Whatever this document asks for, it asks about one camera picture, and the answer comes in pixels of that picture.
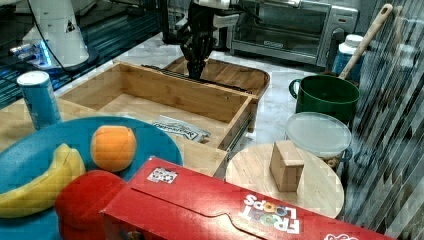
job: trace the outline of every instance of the orange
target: orange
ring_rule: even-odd
[[[104,125],[91,139],[91,157],[101,169],[119,172],[133,161],[137,141],[133,131],[124,126]]]

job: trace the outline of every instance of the round wooden board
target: round wooden board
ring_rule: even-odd
[[[312,212],[335,218],[344,204],[344,190],[336,173],[321,159],[298,149],[304,159],[297,192],[279,192],[269,164],[273,144],[244,149],[229,162],[226,181]]]

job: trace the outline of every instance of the wooden spoon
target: wooden spoon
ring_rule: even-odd
[[[393,10],[393,6],[391,4],[384,4],[380,12],[378,13],[377,17],[374,19],[374,22],[368,28],[368,31],[365,34],[364,38],[362,39],[361,43],[359,44],[358,48],[356,48],[355,52],[353,53],[353,56],[350,58],[349,62],[346,64],[339,78],[346,79],[347,75],[355,66],[356,62],[362,56],[364,51],[367,49],[370,42],[374,39],[375,35],[380,30],[384,22],[387,20],[392,10]]]

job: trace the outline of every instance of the jar lid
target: jar lid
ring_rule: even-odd
[[[345,43],[351,47],[358,47],[363,37],[355,34],[349,34],[346,37]]]
[[[30,71],[19,76],[16,82],[22,86],[32,86],[48,80],[50,80],[48,73],[43,71]]]
[[[286,134],[301,149],[318,157],[334,157],[349,147],[351,133],[338,119],[322,113],[303,112],[289,117]]]

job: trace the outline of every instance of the green pot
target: green pot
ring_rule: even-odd
[[[294,85],[299,83],[298,93]],[[297,99],[296,113],[318,112],[348,124],[355,115],[359,89],[351,82],[327,75],[308,76],[293,80],[290,94]]]

